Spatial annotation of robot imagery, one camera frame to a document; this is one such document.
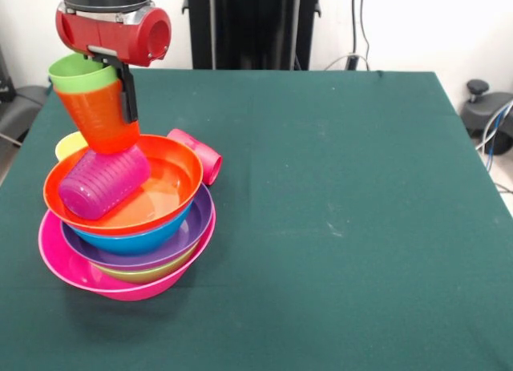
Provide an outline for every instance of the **pink cup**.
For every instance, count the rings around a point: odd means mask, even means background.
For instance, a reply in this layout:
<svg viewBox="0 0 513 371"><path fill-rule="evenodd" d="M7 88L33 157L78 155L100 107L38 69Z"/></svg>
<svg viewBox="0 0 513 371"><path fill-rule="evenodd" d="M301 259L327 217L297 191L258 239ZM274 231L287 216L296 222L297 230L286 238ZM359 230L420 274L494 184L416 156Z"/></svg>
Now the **pink cup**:
<svg viewBox="0 0 513 371"><path fill-rule="evenodd" d="M203 164L203 182L206 185L214 184L221 170L223 156L180 129L173 129L168 133L168 138L191 148L198 155Z"/></svg>
<svg viewBox="0 0 513 371"><path fill-rule="evenodd" d="M137 146L112 155L89 150L61 181L59 196L77 216L97 220L149 177L150 163Z"/></svg>

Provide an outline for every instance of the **yellow cup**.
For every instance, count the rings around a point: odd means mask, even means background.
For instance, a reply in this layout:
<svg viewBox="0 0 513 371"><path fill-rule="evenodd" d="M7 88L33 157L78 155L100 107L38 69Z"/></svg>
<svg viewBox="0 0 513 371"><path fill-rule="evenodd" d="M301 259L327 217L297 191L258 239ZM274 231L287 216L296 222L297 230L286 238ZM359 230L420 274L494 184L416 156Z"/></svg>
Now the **yellow cup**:
<svg viewBox="0 0 513 371"><path fill-rule="evenodd" d="M79 131L76 131L62 138L57 143L55 146L55 156L57 156L58 161L61 161L84 147L87 147L87 141Z"/></svg>

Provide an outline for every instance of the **black cable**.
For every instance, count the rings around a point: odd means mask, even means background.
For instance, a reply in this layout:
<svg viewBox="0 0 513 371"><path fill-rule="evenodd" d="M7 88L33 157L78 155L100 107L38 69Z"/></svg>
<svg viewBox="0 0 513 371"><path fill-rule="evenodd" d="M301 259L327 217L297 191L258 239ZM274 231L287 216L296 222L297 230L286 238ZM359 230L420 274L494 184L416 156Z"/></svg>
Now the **black cable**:
<svg viewBox="0 0 513 371"><path fill-rule="evenodd" d="M353 17L353 53L356 53L356 14L354 13L354 4L356 0L351 0L351 15Z"/></svg>
<svg viewBox="0 0 513 371"><path fill-rule="evenodd" d="M513 191L510 188L504 187L502 184L499 184L499 183L494 183L494 184L495 184L495 186L502 189L502 191L499 191L499 193L509 193L509 194L513 195Z"/></svg>
<svg viewBox="0 0 513 371"><path fill-rule="evenodd" d="M506 116L500 115L499 117L501 117L501 119L499 121L499 124L497 124L497 126L495 127L494 137L492 137L491 140L486 144L486 145L489 145L488 153L489 154L491 153L491 155L490 155L490 167L487 166L487 170L488 171L491 171L491 165L494 163L495 138L499 134L499 128L504 124L504 121L506 120Z"/></svg>
<svg viewBox="0 0 513 371"><path fill-rule="evenodd" d="M42 107L44 104L40 103L38 100L31 99L29 96L22 95L21 93L16 93L17 96L23 97L25 100L29 100L34 104L38 104L40 107Z"/></svg>
<svg viewBox="0 0 513 371"><path fill-rule="evenodd" d="M366 41L366 44L367 44L366 59L368 60L370 44L369 44L369 40L367 39L366 30L363 26L363 0L360 0L360 27L362 28L363 39Z"/></svg>

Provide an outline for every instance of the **green cup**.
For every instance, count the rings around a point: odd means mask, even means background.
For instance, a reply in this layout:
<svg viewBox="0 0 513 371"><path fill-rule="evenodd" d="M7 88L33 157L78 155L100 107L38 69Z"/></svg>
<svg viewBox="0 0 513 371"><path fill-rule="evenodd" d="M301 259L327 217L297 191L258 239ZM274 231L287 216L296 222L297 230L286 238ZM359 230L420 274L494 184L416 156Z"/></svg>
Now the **green cup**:
<svg viewBox="0 0 513 371"><path fill-rule="evenodd" d="M62 93L97 91L114 83L118 76L113 67L85 59L74 53L53 63L48 70L55 89Z"/></svg>

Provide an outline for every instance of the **white wall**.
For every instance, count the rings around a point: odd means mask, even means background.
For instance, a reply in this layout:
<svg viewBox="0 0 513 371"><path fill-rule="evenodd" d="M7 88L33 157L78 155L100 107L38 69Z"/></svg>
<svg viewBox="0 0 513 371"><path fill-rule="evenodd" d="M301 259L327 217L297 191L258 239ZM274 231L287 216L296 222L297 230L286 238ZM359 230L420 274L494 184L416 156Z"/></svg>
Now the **white wall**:
<svg viewBox="0 0 513 371"><path fill-rule="evenodd" d="M16 86L44 84L46 69L68 50L55 33L60 0L0 0L0 44ZM172 20L172 47L153 67L190 68L188 15L183 0L154 0ZM513 89L513 0L365 0L373 69L436 71L457 107L465 82L486 79L494 90ZM321 0L312 69L351 50L350 0ZM358 40L358 52L364 53Z"/></svg>

